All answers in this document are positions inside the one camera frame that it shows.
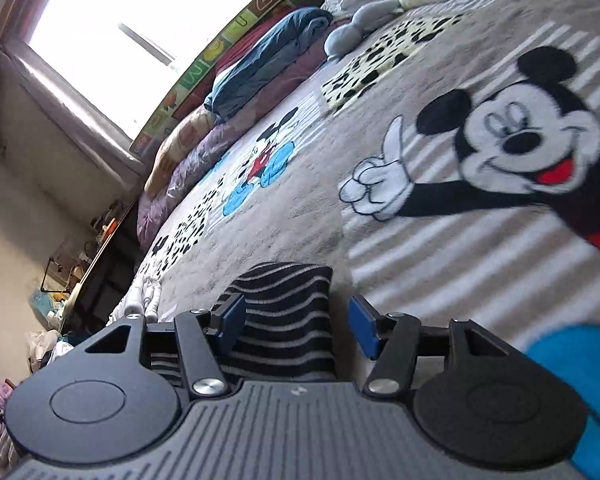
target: red tongue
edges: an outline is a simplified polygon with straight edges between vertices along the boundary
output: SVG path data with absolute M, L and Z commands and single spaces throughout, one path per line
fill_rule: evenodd
M 538 184 L 561 184 L 570 179 L 571 173 L 573 173 L 573 160 L 568 158 L 538 175 Z

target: desk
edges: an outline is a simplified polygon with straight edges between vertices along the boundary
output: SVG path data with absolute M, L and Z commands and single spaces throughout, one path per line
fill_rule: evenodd
M 136 236 L 138 203 L 123 214 L 64 306 L 60 333 L 101 330 L 131 286 L 144 254 Z

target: white glove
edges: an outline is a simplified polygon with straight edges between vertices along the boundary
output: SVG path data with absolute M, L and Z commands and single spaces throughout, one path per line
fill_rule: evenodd
M 384 136 L 382 157 L 370 156 L 353 170 L 340 189 L 340 199 L 356 213 L 385 221 L 404 205 L 413 182 L 402 163 L 402 117 L 396 117 Z

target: gray gripper base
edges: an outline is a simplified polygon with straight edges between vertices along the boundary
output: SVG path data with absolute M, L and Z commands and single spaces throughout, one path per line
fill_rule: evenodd
M 515 473 L 456 462 L 421 437 L 405 409 L 366 399 L 351 383 L 259 381 L 196 402 L 170 437 L 135 458 L 98 468 L 26 460 L 10 478 L 583 480 L 567 462 Z

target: window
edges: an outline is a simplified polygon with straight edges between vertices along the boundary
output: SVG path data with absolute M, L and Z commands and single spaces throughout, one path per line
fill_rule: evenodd
M 133 140 L 250 1 L 49 0 L 29 46 Z

